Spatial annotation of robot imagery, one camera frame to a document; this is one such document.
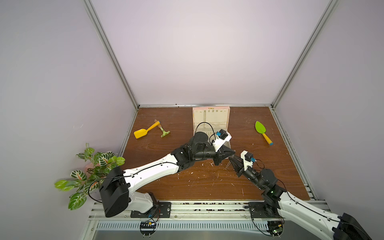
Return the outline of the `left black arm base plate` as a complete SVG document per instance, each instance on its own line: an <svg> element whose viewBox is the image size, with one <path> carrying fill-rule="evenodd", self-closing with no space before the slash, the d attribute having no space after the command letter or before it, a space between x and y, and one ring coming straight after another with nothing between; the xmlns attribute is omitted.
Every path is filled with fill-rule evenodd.
<svg viewBox="0 0 384 240"><path fill-rule="evenodd" d="M140 213L139 211L131 211L131 218L170 218L171 215L171 202L158 202L145 213Z"/></svg>

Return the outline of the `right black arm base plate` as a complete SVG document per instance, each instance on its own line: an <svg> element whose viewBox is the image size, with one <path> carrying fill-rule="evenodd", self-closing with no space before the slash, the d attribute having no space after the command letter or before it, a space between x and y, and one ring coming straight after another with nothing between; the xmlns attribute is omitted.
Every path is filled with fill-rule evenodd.
<svg viewBox="0 0 384 240"><path fill-rule="evenodd" d="M286 219L279 214L278 210L280 206L278 203L272 203L272 205L267 202L248 202L249 211L252 218L257 219Z"/></svg>

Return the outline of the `pink jewelry box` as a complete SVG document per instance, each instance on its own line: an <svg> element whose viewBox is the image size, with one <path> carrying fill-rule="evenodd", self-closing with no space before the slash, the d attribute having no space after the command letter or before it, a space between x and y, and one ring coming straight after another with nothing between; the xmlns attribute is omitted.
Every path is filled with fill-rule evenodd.
<svg viewBox="0 0 384 240"><path fill-rule="evenodd" d="M197 132L203 132L208 136L208 142L212 144L216 138L216 133L221 129L224 129L229 133L229 118L229 106L193 108L194 135Z"/></svg>

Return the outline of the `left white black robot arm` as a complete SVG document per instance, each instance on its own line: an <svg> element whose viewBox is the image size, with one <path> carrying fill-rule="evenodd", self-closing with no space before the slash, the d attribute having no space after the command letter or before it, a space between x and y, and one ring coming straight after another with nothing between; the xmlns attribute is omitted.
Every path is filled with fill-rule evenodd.
<svg viewBox="0 0 384 240"><path fill-rule="evenodd" d="M137 190L162 177L182 172L195 162L213 160L218 166L222 160L235 154L225 146L232 138L230 133L220 130L215 137L210 142L206 133L197 132L188 143L157 161L133 169L113 168L99 189L105 216L111 218L124 210L134 211L145 218L158 215L160 206L154 194Z"/></svg>

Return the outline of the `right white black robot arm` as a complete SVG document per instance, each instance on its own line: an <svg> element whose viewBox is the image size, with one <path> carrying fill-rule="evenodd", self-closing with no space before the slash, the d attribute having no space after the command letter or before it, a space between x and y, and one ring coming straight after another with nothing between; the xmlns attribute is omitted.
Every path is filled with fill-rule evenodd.
<svg viewBox="0 0 384 240"><path fill-rule="evenodd" d="M238 177L244 176L263 191L266 205L284 219L294 222L321 240L370 240L371 237L349 214L337 215L319 209L291 194L278 185L270 169L256 171L253 161L230 156Z"/></svg>

